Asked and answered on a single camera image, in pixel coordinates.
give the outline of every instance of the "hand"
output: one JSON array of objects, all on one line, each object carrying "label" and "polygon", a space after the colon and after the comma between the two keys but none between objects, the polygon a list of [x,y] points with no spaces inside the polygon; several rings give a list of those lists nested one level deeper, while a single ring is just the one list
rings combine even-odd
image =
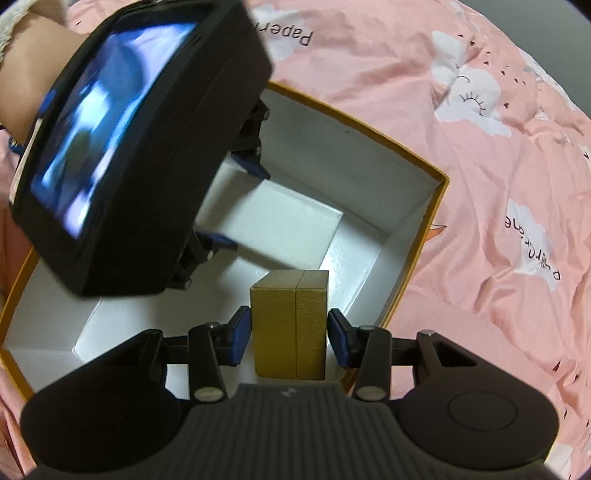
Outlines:
[{"label": "hand", "polygon": [[47,92],[84,35],[28,13],[15,27],[0,66],[0,123],[23,144]]}]

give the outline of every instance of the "white fur cuff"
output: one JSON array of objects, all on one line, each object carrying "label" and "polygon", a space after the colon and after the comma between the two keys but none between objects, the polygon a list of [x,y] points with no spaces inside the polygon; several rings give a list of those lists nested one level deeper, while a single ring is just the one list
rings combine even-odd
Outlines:
[{"label": "white fur cuff", "polygon": [[10,43],[12,31],[23,17],[33,12],[61,25],[66,24],[66,0],[17,0],[0,15],[0,64],[4,59],[4,50]]}]

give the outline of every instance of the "gold cube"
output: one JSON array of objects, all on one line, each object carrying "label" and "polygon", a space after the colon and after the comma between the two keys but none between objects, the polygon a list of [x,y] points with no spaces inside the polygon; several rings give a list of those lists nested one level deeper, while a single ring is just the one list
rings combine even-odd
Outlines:
[{"label": "gold cube", "polygon": [[260,377],[323,380],[328,272],[273,270],[251,287]]}]

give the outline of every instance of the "white cloud print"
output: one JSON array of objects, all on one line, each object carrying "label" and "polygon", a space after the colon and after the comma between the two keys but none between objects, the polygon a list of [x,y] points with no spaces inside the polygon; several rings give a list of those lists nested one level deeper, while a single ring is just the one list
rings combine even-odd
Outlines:
[{"label": "white cloud print", "polygon": [[435,108],[440,122],[468,120],[488,135],[511,136],[511,129],[501,122],[496,106],[501,88],[495,78],[483,69],[463,65],[466,46],[446,33],[433,32],[436,56],[431,74],[449,87]]},{"label": "white cloud print", "polygon": [[251,14],[273,61],[285,60],[312,41],[314,32],[297,10],[277,10],[264,4],[252,8]]},{"label": "white cloud print", "polygon": [[505,228],[517,237],[521,245],[516,273],[542,278],[550,291],[556,290],[560,271],[552,255],[552,242],[543,225],[537,223],[529,208],[509,199]]}]

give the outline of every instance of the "wooden block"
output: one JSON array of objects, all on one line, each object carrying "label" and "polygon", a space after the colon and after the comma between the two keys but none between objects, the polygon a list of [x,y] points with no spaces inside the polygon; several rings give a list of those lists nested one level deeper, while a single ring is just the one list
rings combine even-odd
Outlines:
[{"label": "wooden block", "polygon": [[272,270],[251,287],[255,371],[296,378],[296,287],[302,270]]},{"label": "wooden block", "polygon": [[295,290],[296,375],[324,380],[329,273],[306,270]]}]

